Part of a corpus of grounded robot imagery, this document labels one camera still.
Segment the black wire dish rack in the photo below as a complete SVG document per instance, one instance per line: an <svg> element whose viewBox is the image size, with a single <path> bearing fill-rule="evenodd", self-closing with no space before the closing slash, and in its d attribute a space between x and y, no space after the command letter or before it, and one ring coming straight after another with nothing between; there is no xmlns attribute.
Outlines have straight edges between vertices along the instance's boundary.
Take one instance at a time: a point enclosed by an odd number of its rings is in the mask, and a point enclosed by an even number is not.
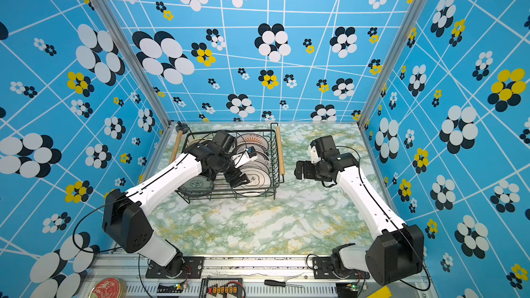
<svg viewBox="0 0 530 298"><path fill-rule="evenodd" d="M210 150L198 176L175 191L186 203L198 199L274 199L284 183L284 157L277 123L268 128L198 132L187 129L178 140L183 151Z"/></svg>

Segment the white plate teal flower emblem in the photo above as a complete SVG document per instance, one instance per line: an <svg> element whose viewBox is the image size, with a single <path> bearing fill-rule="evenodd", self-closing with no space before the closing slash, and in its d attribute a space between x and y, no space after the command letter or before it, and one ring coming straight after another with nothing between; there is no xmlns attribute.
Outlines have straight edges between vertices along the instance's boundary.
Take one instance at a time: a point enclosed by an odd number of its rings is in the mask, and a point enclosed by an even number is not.
<svg viewBox="0 0 530 298"><path fill-rule="evenodd" d="M238 186L236 192L244 197L259 197L271 186L269 174L260 168L243 168L242 173L247 176L249 182Z"/></svg>

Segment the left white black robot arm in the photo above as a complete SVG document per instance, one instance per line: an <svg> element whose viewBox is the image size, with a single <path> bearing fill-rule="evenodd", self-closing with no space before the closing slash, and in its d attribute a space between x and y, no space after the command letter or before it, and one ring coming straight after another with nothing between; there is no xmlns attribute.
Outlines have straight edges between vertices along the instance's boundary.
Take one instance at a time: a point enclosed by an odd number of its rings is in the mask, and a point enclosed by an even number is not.
<svg viewBox="0 0 530 298"><path fill-rule="evenodd" d="M233 187L249 183L240 168L257 159L256 150L247 146L236 153L234 145L234 136L217 131L213 139L191 144L145 182L125 192L113 190L105 200L103 231L127 253L149 259L166 277L176 278L184 269L183 254L153 230L148 216L179 187L203 172L211 175L221 172Z"/></svg>

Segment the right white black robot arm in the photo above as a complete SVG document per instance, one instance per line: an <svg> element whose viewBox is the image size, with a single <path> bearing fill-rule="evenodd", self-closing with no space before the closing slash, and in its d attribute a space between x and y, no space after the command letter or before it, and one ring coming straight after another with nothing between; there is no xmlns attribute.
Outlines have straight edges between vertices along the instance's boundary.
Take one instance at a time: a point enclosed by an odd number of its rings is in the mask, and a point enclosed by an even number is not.
<svg viewBox="0 0 530 298"><path fill-rule="evenodd" d="M334 248L330 260L334 275L347 279L368 273L381 286L426 271L425 236L408 225L386 204L362 172L358 153L341 153L331 135L313 140L311 160L298 161L295 177L340 188L364 219L373 239L368 248L345 244Z"/></svg>

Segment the white plate red green band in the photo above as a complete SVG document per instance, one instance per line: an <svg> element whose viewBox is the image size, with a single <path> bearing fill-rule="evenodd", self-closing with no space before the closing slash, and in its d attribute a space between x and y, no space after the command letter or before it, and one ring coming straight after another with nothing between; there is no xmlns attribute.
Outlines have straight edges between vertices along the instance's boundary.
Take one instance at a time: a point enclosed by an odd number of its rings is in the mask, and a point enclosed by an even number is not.
<svg viewBox="0 0 530 298"><path fill-rule="evenodd" d="M259 162L262 162L263 164L266 164L270 161L268 155L266 155L265 153L261 151L248 150L247 153L251 161L259 161Z"/></svg>

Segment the grey-green small plate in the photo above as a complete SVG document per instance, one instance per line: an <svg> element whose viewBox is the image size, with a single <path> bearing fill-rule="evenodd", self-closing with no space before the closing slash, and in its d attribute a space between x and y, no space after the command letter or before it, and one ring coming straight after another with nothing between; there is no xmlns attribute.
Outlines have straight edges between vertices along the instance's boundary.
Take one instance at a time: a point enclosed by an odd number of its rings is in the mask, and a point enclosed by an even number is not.
<svg viewBox="0 0 530 298"><path fill-rule="evenodd" d="M204 176L196 176L179 187L179 192L188 197L204 197L214 190L214 181Z"/></svg>

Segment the white plate red rim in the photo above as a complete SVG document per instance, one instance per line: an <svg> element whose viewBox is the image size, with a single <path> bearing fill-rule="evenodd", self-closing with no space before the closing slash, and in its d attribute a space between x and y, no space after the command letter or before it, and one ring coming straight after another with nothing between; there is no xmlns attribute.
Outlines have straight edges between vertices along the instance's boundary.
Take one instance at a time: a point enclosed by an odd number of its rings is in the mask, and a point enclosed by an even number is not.
<svg viewBox="0 0 530 298"><path fill-rule="evenodd" d="M268 150L258 143L241 143L235 148L235 153L241 153L248 149L254 149L254 151L257 153L263 153L265 155L268 154Z"/></svg>

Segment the white plate orange sunburst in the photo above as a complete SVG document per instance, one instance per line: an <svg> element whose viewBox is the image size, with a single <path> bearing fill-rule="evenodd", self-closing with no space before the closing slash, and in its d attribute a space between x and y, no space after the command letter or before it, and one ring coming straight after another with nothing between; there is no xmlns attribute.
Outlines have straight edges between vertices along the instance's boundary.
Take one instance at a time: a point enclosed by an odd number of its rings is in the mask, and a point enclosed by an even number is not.
<svg viewBox="0 0 530 298"><path fill-rule="evenodd" d="M255 134L255 133L246 133L243 135L239 135L236 141L238 145L246 144L246 143L255 143L265 148L269 147L269 142L267 142L265 137L263 137L262 135Z"/></svg>

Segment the cream small plate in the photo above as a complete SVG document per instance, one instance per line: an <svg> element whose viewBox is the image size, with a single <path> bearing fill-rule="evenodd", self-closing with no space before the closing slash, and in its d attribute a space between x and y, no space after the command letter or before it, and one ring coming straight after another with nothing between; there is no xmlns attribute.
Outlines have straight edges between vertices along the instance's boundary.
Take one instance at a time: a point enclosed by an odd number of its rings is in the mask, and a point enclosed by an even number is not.
<svg viewBox="0 0 530 298"><path fill-rule="evenodd" d="M187 141L186 147L188 148L188 147L195 145L196 143L206 143L208 141L209 141L208 138L191 139Z"/></svg>

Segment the clear jar black lid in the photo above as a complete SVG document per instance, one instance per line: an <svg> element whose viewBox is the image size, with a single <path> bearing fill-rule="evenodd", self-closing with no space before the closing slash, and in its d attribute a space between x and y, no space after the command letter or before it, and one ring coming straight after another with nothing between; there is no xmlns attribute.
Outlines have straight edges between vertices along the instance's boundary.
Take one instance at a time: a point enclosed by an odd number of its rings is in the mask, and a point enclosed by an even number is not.
<svg viewBox="0 0 530 298"><path fill-rule="evenodd" d="M175 124L175 131L176 131L176 132L181 132L182 134L187 134L187 133L189 133L190 128L189 128L189 125L188 125L188 124L183 123L183 122L181 122L181 121L178 121L178 122Z"/></svg>

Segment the black screwdriver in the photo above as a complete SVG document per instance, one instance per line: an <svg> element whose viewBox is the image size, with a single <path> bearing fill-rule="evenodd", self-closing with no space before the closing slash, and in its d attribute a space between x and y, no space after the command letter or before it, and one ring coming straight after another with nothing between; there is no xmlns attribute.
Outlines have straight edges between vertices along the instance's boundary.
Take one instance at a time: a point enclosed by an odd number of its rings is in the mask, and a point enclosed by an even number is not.
<svg viewBox="0 0 530 298"><path fill-rule="evenodd" d="M288 284L285 281L277 281L277 280L264 280L264 285L271 286L271 287L280 287L280 288L286 288L286 287L302 288L302 285Z"/></svg>

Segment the black terminal power board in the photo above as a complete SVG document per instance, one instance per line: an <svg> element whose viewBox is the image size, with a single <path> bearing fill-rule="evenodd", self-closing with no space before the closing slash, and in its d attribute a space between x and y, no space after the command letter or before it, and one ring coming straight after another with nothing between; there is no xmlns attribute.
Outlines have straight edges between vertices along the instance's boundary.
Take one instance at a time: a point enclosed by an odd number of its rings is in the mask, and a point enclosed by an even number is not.
<svg viewBox="0 0 530 298"><path fill-rule="evenodd" d="M245 298L247 292L242 278L214 278L202 279L199 298Z"/></svg>

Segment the small green circuit board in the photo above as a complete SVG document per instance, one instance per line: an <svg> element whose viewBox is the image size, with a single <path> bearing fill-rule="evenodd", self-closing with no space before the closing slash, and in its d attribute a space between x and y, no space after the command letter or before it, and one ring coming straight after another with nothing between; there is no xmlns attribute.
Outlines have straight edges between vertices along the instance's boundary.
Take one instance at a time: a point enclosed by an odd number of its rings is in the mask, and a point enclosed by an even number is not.
<svg viewBox="0 0 530 298"><path fill-rule="evenodd" d="M182 293L184 287L182 284L159 284L157 287L157 293Z"/></svg>

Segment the yellow paper sheet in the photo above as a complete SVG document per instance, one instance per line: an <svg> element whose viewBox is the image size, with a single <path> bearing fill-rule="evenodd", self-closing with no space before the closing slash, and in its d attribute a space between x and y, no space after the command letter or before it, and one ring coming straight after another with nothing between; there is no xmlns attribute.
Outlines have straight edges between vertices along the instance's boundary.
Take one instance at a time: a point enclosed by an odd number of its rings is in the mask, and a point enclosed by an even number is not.
<svg viewBox="0 0 530 298"><path fill-rule="evenodd" d="M384 286L370 294L367 298L392 298L393 294L389 287Z"/></svg>

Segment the red round tin lid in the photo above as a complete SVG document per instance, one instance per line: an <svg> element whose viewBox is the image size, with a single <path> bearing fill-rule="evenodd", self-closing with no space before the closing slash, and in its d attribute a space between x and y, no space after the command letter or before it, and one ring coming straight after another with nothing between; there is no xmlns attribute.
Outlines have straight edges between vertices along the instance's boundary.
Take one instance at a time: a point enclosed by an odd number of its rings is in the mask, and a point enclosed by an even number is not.
<svg viewBox="0 0 530 298"><path fill-rule="evenodd" d="M109 277L99 281L88 295L89 298L125 298L126 283L124 280Z"/></svg>

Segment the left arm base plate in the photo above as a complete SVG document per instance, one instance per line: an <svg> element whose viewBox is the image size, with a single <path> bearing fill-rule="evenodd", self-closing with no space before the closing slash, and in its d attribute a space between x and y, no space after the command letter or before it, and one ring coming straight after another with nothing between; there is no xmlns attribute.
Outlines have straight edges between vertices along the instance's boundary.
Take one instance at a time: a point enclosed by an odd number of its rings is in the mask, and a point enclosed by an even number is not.
<svg viewBox="0 0 530 298"><path fill-rule="evenodd" d="M145 277L158 280L199 279L202 276L204 261L204 257L192 256L176 258L168 266L160 266L149 261Z"/></svg>

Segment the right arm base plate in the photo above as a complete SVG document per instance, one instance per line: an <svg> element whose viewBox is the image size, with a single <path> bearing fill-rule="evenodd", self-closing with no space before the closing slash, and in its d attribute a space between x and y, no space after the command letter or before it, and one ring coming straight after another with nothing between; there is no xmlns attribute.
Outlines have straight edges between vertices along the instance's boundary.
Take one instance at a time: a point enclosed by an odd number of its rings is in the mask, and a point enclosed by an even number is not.
<svg viewBox="0 0 530 298"><path fill-rule="evenodd" d="M309 267L316 280L369 280L371 275L362 270L349 270L338 266L331 257L313 256L308 259Z"/></svg>

